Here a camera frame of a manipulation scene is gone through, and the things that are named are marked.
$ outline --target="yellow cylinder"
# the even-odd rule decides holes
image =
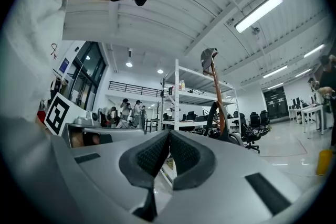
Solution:
[[[317,169],[316,169],[316,174],[317,175],[325,175],[330,161],[332,157],[332,151],[331,150],[324,150],[321,151],[319,154],[319,161],[317,163]]]

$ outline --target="recessed light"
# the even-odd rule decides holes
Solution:
[[[311,54],[313,54],[314,52],[316,52],[316,51],[322,49],[323,47],[324,47],[324,44],[320,45],[319,47],[317,47],[317,48],[315,48],[314,50],[312,50],[312,51],[308,52],[307,54],[305,54],[305,55],[304,55],[304,58],[307,57],[307,56],[309,56],[309,55],[311,55]]]
[[[286,68],[287,68],[287,66],[281,67],[281,68],[279,68],[278,70],[275,70],[275,71],[273,71],[273,72],[271,72],[271,73],[269,73],[269,74],[267,74],[267,75],[264,75],[264,78],[267,78],[267,77],[269,77],[269,76],[272,76],[273,74],[278,73],[278,72],[280,72],[280,71],[283,71],[283,70],[286,69]]]
[[[267,90],[273,89],[273,88],[278,87],[278,86],[280,86],[280,85],[283,85],[283,82],[282,82],[282,83],[279,83],[279,84],[276,84],[276,85],[274,85],[274,86],[272,86],[272,87],[269,87],[269,88],[267,88]]]
[[[301,76],[301,75],[303,75],[303,74],[306,74],[307,72],[309,72],[311,69],[308,69],[308,70],[306,70],[306,71],[304,71],[304,72],[302,72],[302,73],[300,73],[300,74],[297,74],[295,77],[297,78],[297,77],[299,77],[299,76]]]
[[[280,5],[282,0],[266,0],[256,9],[254,9],[249,15],[242,19],[238,24],[235,25],[235,28],[239,33],[243,32],[257,20],[262,18],[264,15],[269,13],[276,6]]]

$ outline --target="desk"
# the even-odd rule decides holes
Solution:
[[[294,120],[294,118],[297,117],[296,109],[289,109],[288,114],[289,114],[289,119],[290,120],[292,120],[292,119]]]
[[[150,121],[150,126],[149,126],[149,132],[152,132],[152,126],[153,126],[153,122],[156,122],[156,130],[158,130],[158,124],[160,122],[159,119],[146,119],[146,127],[145,127],[145,131],[147,131],[147,125],[148,125],[148,121]]]
[[[302,128],[303,128],[303,132],[306,132],[306,121],[305,121],[305,117],[304,115],[307,114],[307,126],[308,126],[308,132],[310,135],[310,120],[309,120],[309,114],[312,114],[313,112],[318,112],[320,111],[321,113],[321,134],[324,133],[323,130],[323,123],[324,123],[324,117],[323,117],[323,106],[322,105],[318,105],[315,106],[314,108],[305,108],[301,111],[302,114]],[[316,129],[318,128],[317,126],[317,113],[315,113],[315,121],[316,121]]]
[[[295,115],[295,117],[296,117],[296,123],[300,123],[299,122],[299,119],[298,119],[298,112],[301,112],[301,118],[303,119],[303,116],[302,116],[302,110],[304,110],[304,109],[308,109],[308,108],[311,108],[312,107],[312,105],[309,105],[309,106],[307,106],[307,107],[305,107],[305,108],[302,108],[302,109],[290,109],[290,110],[288,110],[288,111],[291,111],[291,113],[294,113],[294,115]]]

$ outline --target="orange pole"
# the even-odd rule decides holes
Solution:
[[[212,69],[212,74],[214,76],[214,81],[215,81],[215,88],[216,88],[216,94],[217,94],[217,99],[218,99],[218,103],[222,104],[222,93],[221,93],[221,89],[219,87],[219,82],[218,82],[218,77],[217,77],[217,73],[216,73],[216,69],[215,69],[215,65],[214,65],[214,59],[211,59],[211,69]],[[224,127],[225,127],[225,119],[224,119],[224,114],[221,112],[222,110],[219,110],[219,124],[220,124],[220,133],[223,133]]]

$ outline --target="railing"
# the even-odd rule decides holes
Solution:
[[[160,97],[161,90],[110,81],[109,90]]]

